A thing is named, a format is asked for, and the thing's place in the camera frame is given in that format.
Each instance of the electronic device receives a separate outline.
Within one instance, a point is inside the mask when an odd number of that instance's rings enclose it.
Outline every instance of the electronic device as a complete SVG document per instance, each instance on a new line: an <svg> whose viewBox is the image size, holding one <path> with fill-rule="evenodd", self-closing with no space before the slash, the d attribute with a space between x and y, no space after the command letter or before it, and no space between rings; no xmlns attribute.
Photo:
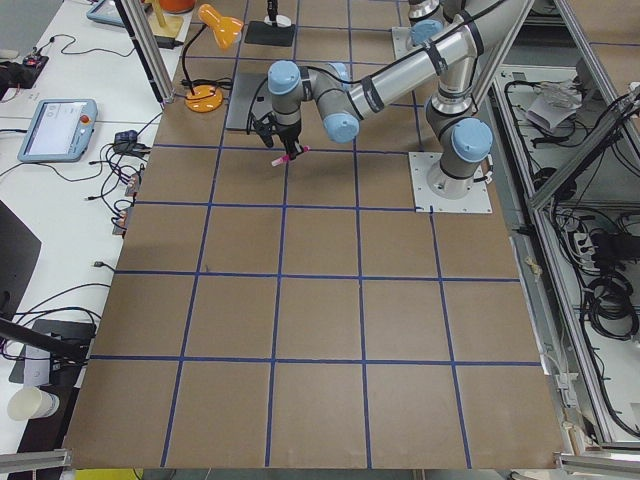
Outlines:
<svg viewBox="0 0 640 480"><path fill-rule="evenodd" d="M21 162L75 162L89 145L98 107L91 99L41 100L25 135Z"/></svg>
<svg viewBox="0 0 640 480"><path fill-rule="evenodd" d="M98 23L124 27L124 23L122 22L120 14L116 8L116 2L113 0L99 0L96 2L96 4L87 12L87 18Z"/></svg>

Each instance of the blue joint cap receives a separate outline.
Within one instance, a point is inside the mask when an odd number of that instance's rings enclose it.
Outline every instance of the blue joint cap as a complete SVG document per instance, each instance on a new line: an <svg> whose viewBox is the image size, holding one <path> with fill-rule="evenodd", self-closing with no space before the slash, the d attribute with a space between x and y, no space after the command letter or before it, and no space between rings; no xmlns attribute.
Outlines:
<svg viewBox="0 0 640 480"><path fill-rule="evenodd" d="M300 83L300 70L289 60L278 60L269 68L269 92L286 95Z"/></svg>
<svg viewBox="0 0 640 480"><path fill-rule="evenodd" d="M489 155L493 134L491 129L477 118L464 118L453 127L451 144L462 160L478 163Z"/></svg>
<svg viewBox="0 0 640 480"><path fill-rule="evenodd" d="M352 141L360 132L358 119L350 113L332 113L322 121L329 138L336 143Z"/></svg>
<svg viewBox="0 0 640 480"><path fill-rule="evenodd" d="M422 20L411 27L411 43L419 45L426 42L436 33L440 33L444 26L438 20Z"/></svg>
<svg viewBox="0 0 640 480"><path fill-rule="evenodd" d="M333 69L338 73L338 76L348 82L349 80L351 80L351 78L349 77L349 72L347 71L347 66L344 63L340 63L340 62L331 62L329 63L329 65L331 65L333 67ZM342 89L346 92L347 90L349 90L349 85L346 83L342 84Z"/></svg>

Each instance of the white mounting plate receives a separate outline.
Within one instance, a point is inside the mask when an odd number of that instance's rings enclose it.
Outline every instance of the white mounting plate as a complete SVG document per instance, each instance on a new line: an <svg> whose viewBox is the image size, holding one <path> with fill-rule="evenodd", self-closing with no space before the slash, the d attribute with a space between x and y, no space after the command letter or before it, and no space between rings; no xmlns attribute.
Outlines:
<svg viewBox="0 0 640 480"><path fill-rule="evenodd" d="M434 193L427 185L427 173L431 165L440 160L438 152L409 152L409 167L413 184L413 201L417 212L429 213L492 213L491 200L485 182L474 183L469 193L459 200L449 200ZM475 177L484 176L478 167Z"/></svg>
<svg viewBox="0 0 640 480"><path fill-rule="evenodd" d="M407 40L409 39L409 27L393 27L391 28L391 38L393 39L393 54L396 56L396 60L404 57L409 50L407 50Z"/></svg>

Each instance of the white cylinder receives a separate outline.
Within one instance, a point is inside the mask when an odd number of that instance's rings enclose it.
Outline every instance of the white cylinder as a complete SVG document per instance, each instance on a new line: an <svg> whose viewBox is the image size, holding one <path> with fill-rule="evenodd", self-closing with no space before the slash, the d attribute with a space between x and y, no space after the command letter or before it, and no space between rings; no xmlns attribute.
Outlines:
<svg viewBox="0 0 640 480"><path fill-rule="evenodd" d="M7 413L12 420L50 417L58 410L60 399L57 395L44 392L37 387L18 390L7 405Z"/></svg>

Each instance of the black connector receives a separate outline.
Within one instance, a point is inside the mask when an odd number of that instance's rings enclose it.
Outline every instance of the black connector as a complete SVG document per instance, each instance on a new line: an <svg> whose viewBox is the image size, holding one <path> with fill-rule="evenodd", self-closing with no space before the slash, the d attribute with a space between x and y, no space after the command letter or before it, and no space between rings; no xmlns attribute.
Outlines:
<svg viewBox="0 0 640 480"><path fill-rule="evenodd" d="M156 37L156 43L158 48L166 48L167 50L173 50L175 47L184 45L173 37L162 37L160 35L154 35Z"/></svg>

